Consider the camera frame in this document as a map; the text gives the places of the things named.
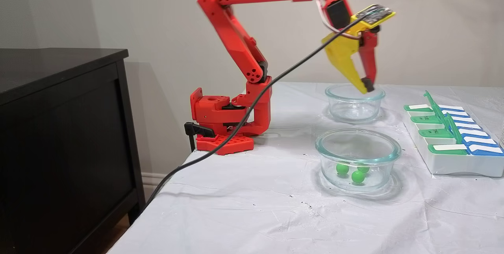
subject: black cable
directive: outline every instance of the black cable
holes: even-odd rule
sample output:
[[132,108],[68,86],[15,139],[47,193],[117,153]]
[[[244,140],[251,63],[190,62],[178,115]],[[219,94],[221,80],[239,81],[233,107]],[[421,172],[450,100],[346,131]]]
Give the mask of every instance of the black cable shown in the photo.
[[276,82],[278,82],[281,78],[284,78],[285,75],[287,75],[288,73],[291,73],[294,69],[296,69],[297,67],[299,67],[301,64],[303,64],[304,62],[306,62],[308,59],[310,59],[311,57],[313,57],[315,54],[319,53],[320,50],[324,49],[324,47],[326,47],[329,43],[331,43],[333,40],[335,40],[337,37],[339,37],[342,33],[345,33],[349,28],[355,26],[358,22],[362,21],[362,19],[364,19],[365,17],[367,17],[367,15],[364,15],[358,19],[356,19],[355,21],[351,22],[351,24],[349,24],[348,26],[346,26],[345,28],[343,28],[342,30],[340,30],[338,33],[335,33],[333,37],[331,37],[329,40],[327,40],[326,42],[324,42],[321,46],[319,46],[317,49],[315,49],[312,53],[308,54],[308,56],[304,57],[303,59],[301,59],[300,62],[297,62],[294,66],[290,67],[289,69],[287,69],[286,71],[284,71],[283,73],[281,73],[280,75],[278,75],[278,77],[274,78],[260,93],[259,95],[257,96],[256,100],[254,100],[254,102],[252,103],[252,105],[250,105],[250,107],[247,109],[247,112],[245,113],[245,116],[243,116],[243,119],[241,119],[240,123],[238,123],[238,125],[236,125],[236,128],[234,128],[233,132],[231,134],[229,134],[228,138],[225,139],[225,141],[223,141],[219,146],[217,146],[215,149],[207,152],[205,155],[202,155],[201,157],[199,157],[198,159],[195,159],[194,161],[191,161],[191,162],[188,162],[187,164],[183,164],[181,166],[179,166],[178,168],[175,168],[173,171],[171,171],[170,173],[168,173],[168,175],[166,175],[163,180],[161,180],[161,182],[159,182],[159,184],[157,185],[156,189],[153,191],[152,195],[150,196],[149,200],[147,201],[147,203],[145,204],[145,207],[144,209],[152,202],[152,200],[158,195],[159,191],[161,190],[161,188],[163,187],[163,185],[177,172],[179,172],[180,170],[186,168],[186,167],[189,167],[189,166],[192,166],[193,164],[196,164],[206,158],[208,158],[209,156],[213,155],[214,153],[216,153],[220,148],[222,148],[225,144],[227,144],[231,139],[232,137],[236,136],[236,134],[238,133],[238,130],[245,124],[245,122],[247,121],[248,117],[250,116],[250,113],[252,112],[252,109],[254,109],[254,107],[257,105],[257,103],[259,102],[259,99],[266,93],[266,91]]

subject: wire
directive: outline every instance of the wire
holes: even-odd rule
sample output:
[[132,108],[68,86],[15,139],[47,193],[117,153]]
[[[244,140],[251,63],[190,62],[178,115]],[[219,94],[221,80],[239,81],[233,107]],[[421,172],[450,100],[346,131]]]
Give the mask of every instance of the wire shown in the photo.
[[331,37],[329,40],[327,40],[326,42],[324,42],[321,46],[319,46],[317,49],[315,49],[312,53],[308,54],[308,56],[306,56],[303,59],[301,59],[300,62],[297,62],[295,65],[293,65],[292,67],[290,67],[289,69],[287,69],[286,71],[284,71],[283,73],[281,73],[280,75],[278,75],[276,78],[274,78],[268,85],[266,85],[266,87],[264,87],[264,89],[259,93],[259,95],[257,96],[257,98],[254,100],[254,102],[252,102],[252,105],[250,105],[250,107],[247,109],[247,112],[245,113],[245,116],[243,116],[243,119],[241,119],[240,123],[238,123],[238,125],[236,125],[236,128],[234,128],[233,132],[231,134],[229,134],[229,136],[227,137],[227,139],[225,139],[219,146],[217,146],[213,150],[207,152],[205,155],[202,155],[201,157],[199,157],[198,159],[195,159],[194,161],[191,161],[191,162],[188,162],[186,164],[183,164],[183,165],[179,166],[178,168],[175,168],[170,173],[168,173],[168,175],[166,175],[161,180],[161,182],[159,182],[159,184],[157,185],[156,189],[153,191],[153,193],[150,196],[149,200],[145,204],[144,210],[152,202],[152,200],[158,195],[159,191],[162,189],[162,187],[164,186],[164,184],[175,173],[179,172],[180,170],[182,170],[182,169],[184,169],[186,167],[192,166],[193,164],[196,164],[196,163],[198,163],[198,162],[200,162],[200,161],[202,161],[204,159],[207,159],[209,156],[213,155],[220,148],[222,148],[225,144],[227,144],[234,136],[236,136],[236,134],[238,133],[238,130],[245,124],[245,122],[247,121],[248,117],[250,116],[250,113],[252,112],[252,109],[254,109],[254,107],[259,102],[259,99],[266,93],[266,91],[268,89],[270,89],[270,87],[272,87],[272,85],[274,83],[278,82],[281,78],[284,78],[285,75],[287,75],[288,73],[291,73],[294,69],[296,69],[297,67],[299,67],[301,64],[303,64],[304,62],[306,62],[308,59],[310,59],[311,57],[313,57],[315,54],[319,53],[320,50],[324,49],[324,47],[326,47],[329,43],[331,43],[337,37],[339,37],[340,35],[342,35],[342,33],[344,33],[347,30],[349,30],[349,28],[355,26],[358,22],[360,22],[365,17],[367,17],[367,14],[364,15],[364,16],[362,16],[362,17],[360,17],[360,18],[358,18],[358,19],[356,19],[355,21],[351,22],[351,24],[349,24],[348,26],[346,26],[345,28],[343,28],[338,33],[335,33],[335,35],[333,37]]
[[[324,23],[324,26],[326,26],[327,28],[329,28],[330,30],[332,30],[335,33],[339,33],[340,30],[338,30],[337,28],[331,26],[327,22],[326,15],[324,15],[324,11],[322,10],[322,3],[320,3],[320,0],[315,0],[315,2],[317,3],[317,8],[319,9],[320,18],[322,19],[322,22]],[[351,40],[359,40],[360,39],[360,35],[358,35],[356,37],[353,36],[353,35],[350,35],[348,33],[342,33],[342,35],[344,37],[347,37],[348,39],[351,39]]]

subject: dresser top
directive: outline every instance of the dresser top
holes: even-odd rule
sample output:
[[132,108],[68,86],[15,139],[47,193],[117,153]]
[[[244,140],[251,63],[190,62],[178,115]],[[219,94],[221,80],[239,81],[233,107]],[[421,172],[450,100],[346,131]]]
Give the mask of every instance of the dresser top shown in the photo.
[[0,105],[126,57],[127,49],[0,49]]

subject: green ball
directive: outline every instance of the green ball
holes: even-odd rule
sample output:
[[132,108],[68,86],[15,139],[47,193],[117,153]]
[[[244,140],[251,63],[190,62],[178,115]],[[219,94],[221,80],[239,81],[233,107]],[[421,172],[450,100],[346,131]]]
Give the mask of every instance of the green ball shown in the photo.
[[357,170],[362,173],[366,173],[369,171],[369,167],[358,167]]
[[347,165],[340,164],[340,163],[336,165],[336,172],[338,172],[338,174],[347,174],[348,169],[349,168]]
[[362,183],[364,181],[364,177],[365,175],[361,171],[354,171],[352,173],[352,181],[355,183]]

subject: glass bowl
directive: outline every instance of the glass bowl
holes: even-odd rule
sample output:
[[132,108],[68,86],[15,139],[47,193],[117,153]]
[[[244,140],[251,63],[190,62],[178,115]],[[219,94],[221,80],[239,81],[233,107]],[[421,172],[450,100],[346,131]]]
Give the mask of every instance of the glass bowl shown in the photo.
[[329,112],[335,120],[355,124],[376,118],[385,92],[375,88],[364,95],[353,85],[347,84],[328,87],[326,96],[329,97]]
[[385,185],[401,146],[391,137],[360,129],[331,130],[317,138],[324,177],[348,191],[373,191]]

